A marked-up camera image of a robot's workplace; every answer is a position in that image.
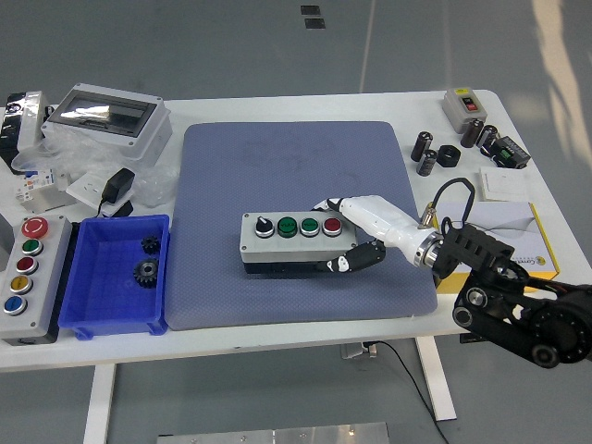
cardboard box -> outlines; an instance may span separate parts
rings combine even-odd
[[[459,228],[464,206],[465,203],[461,202],[438,202],[438,221],[447,216],[452,225]],[[512,260],[521,265],[530,276],[553,279],[559,275],[557,261],[538,219],[537,211],[531,203],[475,202],[468,222],[512,246]],[[441,281],[438,293],[458,293],[470,271],[467,265],[458,265],[454,273]]]

gray foam pad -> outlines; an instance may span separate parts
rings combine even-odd
[[[185,133],[166,266],[171,328],[425,315],[429,270],[388,249],[348,275],[247,275],[243,213],[308,211],[330,197],[377,194],[417,214],[401,150],[386,122],[209,123]],[[359,230],[358,240],[370,238]]]

spur gear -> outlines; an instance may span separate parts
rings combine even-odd
[[[140,261],[133,270],[136,282],[145,289],[156,287],[158,276],[158,259],[144,259]]]
[[[160,240],[156,236],[148,236],[142,239],[142,248],[146,254],[160,252]]]

robotic arm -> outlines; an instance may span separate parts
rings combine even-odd
[[[592,352],[592,285],[530,277],[511,260],[513,247],[471,225],[440,233],[429,223],[435,215],[429,208],[420,224],[380,196],[327,199],[315,209],[339,211],[376,238],[317,269],[357,271],[382,261],[391,247],[437,278],[463,262],[472,271],[454,303],[457,325],[545,368],[582,361]],[[556,299],[527,297],[525,287],[553,292]]]

black wire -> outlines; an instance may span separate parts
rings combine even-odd
[[[422,395],[421,390],[417,386],[417,382],[415,382],[415,378],[413,377],[413,375],[411,374],[411,372],[407,368],[407,365],[405,365],[405,362],[402,360],[401,356],[399,355],[399,352],[396,351],[395,348],[392,345],[390,345],[388,342],[385,342],[384,340],[373,340],[372,342],[369,342],[369,343],[370,344],[384,344],[384,345],[386,345],[387,347],[389,347],[391,350],[393,350],[395,352],[395,354],[399,358],[399,361],[401,362],[401,365],[405,369],[405,372],[407,372],[407,375],[409,375],[409,377],[411,378],[411,380],[413,382],[413,385],[415,386],[415,389],[417,390],[417,394],[419,395],[419,398],[422,400],[422,403],[424,404],[425,409],[427,410],[427,412],[429,413],[430,417],[432,418],[432,422],[434,423],[434,426],[436,427],[436,430],[438,431],[439,435],[442,437],[442,439],[444,440],[444,442],[446,442],[446,444],[450,444],[450,442],[446,439],[446,437],[442,433],[442,430],[440,429],[440,427],[438,425],[438,420],[436,419],[436,416],[434,415],[434,413],[430,410],[429,406],[427,405],[426,398],[424,398],[424,395]]]
[[[462,225],[464,226],[464,223],[469,218],[469,213],[471,213],[471,208],[473,208],[473,202],[475,201],[475,187],[469,181],[469,179],[467,179],[467,178],[451,179],[448,182],[446,182],[444,185],[442,185],[440,187],[440,189],[438,190],[438,192],[436,193],[436,195],[434,196],[434,200],[432,201],[432,208],[436,209],[436,204],[438,203],[438,200],[439,200],[442,192],[444,192],[450,185],[452,185],[454,183],[463,184],[469,190],[469,193],[470,193],[469,199],[467,200],[466,206],[464,207],[464,213],[462,214],[462,219],[461,219]]]
[[[101,203],[99,203],[99,209],[97,210],[95,217],[98,217],[101,214],[101,207],[105,202],[107,202],[107,199],[101,199]]]

